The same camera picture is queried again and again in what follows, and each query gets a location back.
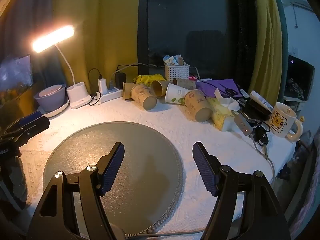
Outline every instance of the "silver screw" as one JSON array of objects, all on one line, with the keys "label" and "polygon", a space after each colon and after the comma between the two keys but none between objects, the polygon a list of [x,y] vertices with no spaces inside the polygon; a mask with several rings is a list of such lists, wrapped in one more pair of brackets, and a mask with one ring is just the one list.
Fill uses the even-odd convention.
[{"label": "silver screw", "polygon": [[63,175],[62,171],[58,171],[56,172],[56,174],[54,175],[56,178],[60,178]]},{"label": "silver screw", "polygon": [[87,167],[87,170],[88,170],[88,171],[94,171],[95,169],[96,169],[96,166],[93,165],[93,164],[91,164],[91,165],[89,165],[89,166]]},{"label": "silver screw", "polygon": [[262,171],[255,171],[254,174],[259,177],[259,178],[262,178],[263,177],[263,173]]},{"label": "silver screw", "polygon": [[225,171],[225,172],[228,172],[228,171],[231,170],[231,168],[230,168],[228,165],[222,165],[222,166],[221,166],[221,169],[222,169],[223,171]]}]

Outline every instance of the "purple bowl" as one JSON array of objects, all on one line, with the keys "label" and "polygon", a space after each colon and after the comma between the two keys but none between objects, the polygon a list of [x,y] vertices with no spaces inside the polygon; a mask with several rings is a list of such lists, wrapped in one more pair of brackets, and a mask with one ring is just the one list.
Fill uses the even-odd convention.
[{"label": "purple bowl", "polygon": [[40,97],[38,92],[34,99],[37,100],[38,104],[42,107],[42,109],[46,112],[52,112],[63,105],[64,98],[66,95],[66,84],[61,84],[62,87],[53,92],[50,95]]}]

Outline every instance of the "yellow plastic bag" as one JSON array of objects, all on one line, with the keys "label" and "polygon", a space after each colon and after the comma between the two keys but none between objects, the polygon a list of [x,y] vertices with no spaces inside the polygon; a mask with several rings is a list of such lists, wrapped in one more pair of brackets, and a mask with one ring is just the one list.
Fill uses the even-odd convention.
[{"label": "yellow plastic bag", "polygon": [[165,78],[160,74],[144,75],[144,76],[139,75],[133,79],[133,82],[136,82],[137,84],[144,83],[149,87],[151,86],[151,83],[155,80],[161,81],[161,80],[165,80]]}]

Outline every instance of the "white mug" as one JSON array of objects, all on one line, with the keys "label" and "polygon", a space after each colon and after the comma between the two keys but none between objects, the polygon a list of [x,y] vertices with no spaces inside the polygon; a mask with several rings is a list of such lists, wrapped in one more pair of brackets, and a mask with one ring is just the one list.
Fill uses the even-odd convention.
[{"label": "white mug", "polygon": [[[298,127],[298,131],[295,134],[290,133],[293,123]],[[280,102],[277,102],[273,108],[269,126],[276,136],[287,137],[292,142],[299,141],[303,132],[302,123],[297,119],[296,113],[289,106]]]}]

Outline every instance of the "desk lamp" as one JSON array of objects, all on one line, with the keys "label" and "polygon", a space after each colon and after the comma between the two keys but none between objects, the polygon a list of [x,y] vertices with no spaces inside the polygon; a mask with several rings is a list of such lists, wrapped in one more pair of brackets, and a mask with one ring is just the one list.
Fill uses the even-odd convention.
[{"label": "desk lamp", "polygon": [[64,26],[58,30],[55,30],[52,33],[44,35],[38,38],[36,41],[33,42],[32,47],[33,50],[37,53],[44,51],[45,49],[55,45],[60,52],[61,56],[67,63],[71,74],[73,85],[67,88],[67,94],[70,100],[70,106],[72,109],[79,108],[81,106],[86,105],[91,101],[91,96],[88,94],[87,89],[85,87],[84,82],[77,83],[75,82],[75,76],[71,69],[69,62],[67,61],[66,57],[63,55],[62,51],[58,47],[57,43],[61,42],[67,38],[70,38],[74,35],[74,29],[72,25]]}]

